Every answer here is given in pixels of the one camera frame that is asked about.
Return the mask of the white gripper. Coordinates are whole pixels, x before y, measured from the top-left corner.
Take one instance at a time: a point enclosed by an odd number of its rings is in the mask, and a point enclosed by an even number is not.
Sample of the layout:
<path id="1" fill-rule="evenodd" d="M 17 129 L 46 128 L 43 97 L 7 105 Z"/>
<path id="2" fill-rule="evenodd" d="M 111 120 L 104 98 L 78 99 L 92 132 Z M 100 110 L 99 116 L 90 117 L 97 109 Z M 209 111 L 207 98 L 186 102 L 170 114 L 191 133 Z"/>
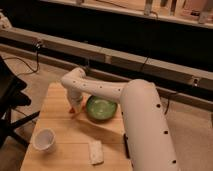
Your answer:
<path id="1" fill-rule="evenodd" d="M 71 106 L 70 112 L 71 113 L 80 113 L 82 110 L 82 100 L 83 100 L 82 93 L 75 89 L 68 89 L 67 90 L 67 99 Z"/>

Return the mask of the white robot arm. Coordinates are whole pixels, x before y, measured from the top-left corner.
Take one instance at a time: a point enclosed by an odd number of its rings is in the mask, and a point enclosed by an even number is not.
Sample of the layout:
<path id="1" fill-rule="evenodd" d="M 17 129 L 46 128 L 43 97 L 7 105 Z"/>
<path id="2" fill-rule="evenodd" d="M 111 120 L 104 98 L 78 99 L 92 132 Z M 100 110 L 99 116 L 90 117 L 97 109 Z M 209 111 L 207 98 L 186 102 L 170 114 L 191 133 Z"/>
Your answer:
<path id="1" fill-rule="evenodd" d="M 89 80 L 78 67 L 65 74 L 61 84 L 75 112 L 83 92 L 120 104 L 133 171 L 181 171 L 154 83 Z"/>

